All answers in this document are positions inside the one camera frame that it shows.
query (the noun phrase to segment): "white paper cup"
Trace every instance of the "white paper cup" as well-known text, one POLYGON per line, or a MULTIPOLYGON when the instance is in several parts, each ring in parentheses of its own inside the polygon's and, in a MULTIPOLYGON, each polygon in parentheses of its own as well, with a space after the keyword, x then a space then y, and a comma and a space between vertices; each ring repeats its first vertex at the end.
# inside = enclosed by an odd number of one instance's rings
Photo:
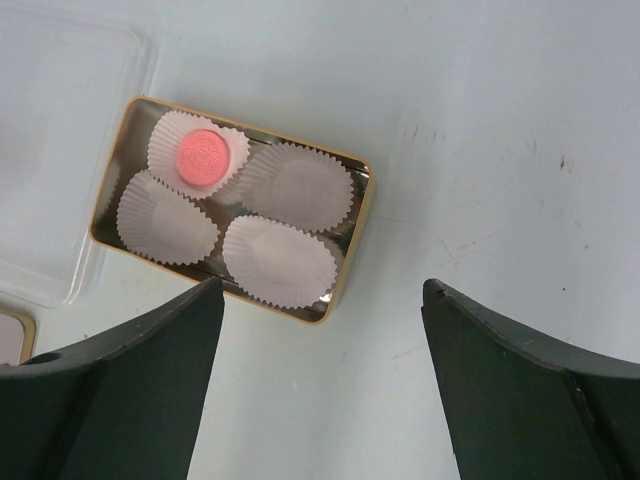
POLYGON ((211 120, 173 110, 165 113, 153 129, 147 150, 149 171, 168 186, 188 197, 211 196, 225 185, 249 158, 249 139, 235 128, 219 127, 211 120), (210 186, 187 183, 176 167, 176 156, 182 140, 197 130, 212 131, 225 141, 229 153, 229 168, 219 182, 210 186))
POLYGON ((266 218, 236 218, 222 255, 229 273, 252 297, 281 308, 312 305, 331 288, 337 272, 317 238, 266 218))
POLYGON ((137 173, 122 194, 117 227, 128 250, 177 265, 204 259, 220 234, 200 209, 148 170, 137 173))
POLYGON ((260 150, 245 166, 240 194, 253 213, 320 232, 346 218, 353 181, 335 157, 282 143, 260 150))
POLYGON ((116 193, 118 180, 120 180, 120 165, 114 162, 107 170, 102 188, 100 189, 100 197, 98 198, 95 211, 96 219, 101 219, 104 214, 107 213, 107 210, 109 210, 111 201, 116 193))

